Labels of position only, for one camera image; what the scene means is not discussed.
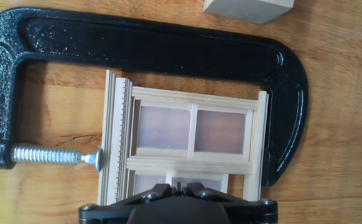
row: frosted window pane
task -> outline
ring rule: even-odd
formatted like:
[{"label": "frosted window pane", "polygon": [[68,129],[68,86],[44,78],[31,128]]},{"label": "frosted window pane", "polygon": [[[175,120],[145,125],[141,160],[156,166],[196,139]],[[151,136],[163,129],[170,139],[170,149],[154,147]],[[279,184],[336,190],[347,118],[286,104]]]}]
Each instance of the frosted window pane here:
[{"label": "frosted window pane", "polygon": [[146,190],[152,189],[155,184],[165,184],[166,176],[164,175],[136,175],[134,193],[139,194]]},{"label": "frosted window pane", "polygon": [[186,150],[190,120],[189,110],[142,106],[138,147]]},{"label": "frosted window pane", "polygon": [[205,187],[209,187],[214,190],[221,191],[221,180],[204,180],[204,179],[193,179],[193,178],[181,178],[173,177],[171,186],[177,187],[177,182],[181,182],[181,187],[186,187],[189,183],[201,182]]},{"label": "frosted window pane", "polygon": [[198,111],[195,152],[243,153],[245,114]]}]

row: miniature window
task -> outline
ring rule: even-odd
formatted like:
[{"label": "miniature window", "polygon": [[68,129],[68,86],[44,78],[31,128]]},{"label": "miniature window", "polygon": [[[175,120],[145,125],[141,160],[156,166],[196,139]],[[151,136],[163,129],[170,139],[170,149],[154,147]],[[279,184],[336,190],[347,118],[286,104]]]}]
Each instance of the miniature window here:
[{"label": "miniature window", "polygon": [[243,100],[141,88],[107,72],[105,98],[100,205],[164,182],[227,192],[229,174],[244,175],[245,200],[259,200],[265,91]]}]

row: black c-clamp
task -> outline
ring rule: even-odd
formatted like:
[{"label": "black c-clamp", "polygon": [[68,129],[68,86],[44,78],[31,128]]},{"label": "black c-clamp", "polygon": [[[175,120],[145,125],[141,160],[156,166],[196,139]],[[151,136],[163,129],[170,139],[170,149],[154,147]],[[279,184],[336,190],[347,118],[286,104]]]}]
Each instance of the black c-clamp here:
[{"label": "black c-clamp", "polygon": [[23,79],[31,60],[263,83],[269,111],[262,185],[286,170],[302,138],[308,109],[304,68],[271,39],[196,27],[53,9],[0,13],[0,168],[11,169]]}]

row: bolt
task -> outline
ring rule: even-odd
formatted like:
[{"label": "bolt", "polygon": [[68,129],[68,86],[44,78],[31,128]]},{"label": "bolt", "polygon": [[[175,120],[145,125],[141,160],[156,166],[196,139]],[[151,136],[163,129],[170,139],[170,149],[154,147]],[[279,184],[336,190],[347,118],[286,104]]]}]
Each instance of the bolt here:
[{"label": "bolt", "polygon": [[200,198],[207,198],[211,196],[211,192],[209,190],[201,190],[198,193],[198,197]]},{"label": "bolt", "polygon": [[269,199],[269,198],[262,198],[260,200],[261,203],[265,204],[265,205],[272,205],[274,203],[273,200]]},{"label": "bolt", "polygon": [[29,143],[15,143],[11,148],[11,160],[14,162],[35,162],[43,164],[76,165],[84,161],[101,170],[101,148],[96,153],[81,154],[74,149],[43,147]]},{"label": "bolt", "polygon": [[80,207],[81,210],[84,210],[84,211],[88,211],[88,210],[91,210],[95,207],[98,207],[98,205],[94,204],[94,203],[88,203],[88,204],[85,204],[83,206]]},{"label": "bolt", "polygon": [[143,195],[141,195],[142,199],[155,199],[159,196],[157,192],[146,192]]}]

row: wooden table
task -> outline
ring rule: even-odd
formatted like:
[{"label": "wooden table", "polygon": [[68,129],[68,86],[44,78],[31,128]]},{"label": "wooden table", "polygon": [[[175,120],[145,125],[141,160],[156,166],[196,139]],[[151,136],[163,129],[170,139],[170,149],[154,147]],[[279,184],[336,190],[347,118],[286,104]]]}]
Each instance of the wooden table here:
[{"label": "wooden table", "polygon": [[[296,0],[264,26],[202,13],[203,0],[0,0],[135,17],[277,39],[296,52],[309,79],[307,130],[278,183],[263,190],[279,202],[281,223],[362,223],[362,1]],[[34,63],[27,69],[22,139],[96,150],[101,142],[105,68]],[[139,86],[255,98],[259,86],[114,70]],[[241,196],[243,178],[230,178]],[[18,164],[0,170],[0,223],[77,223],[95,202],[93,167]]]}]

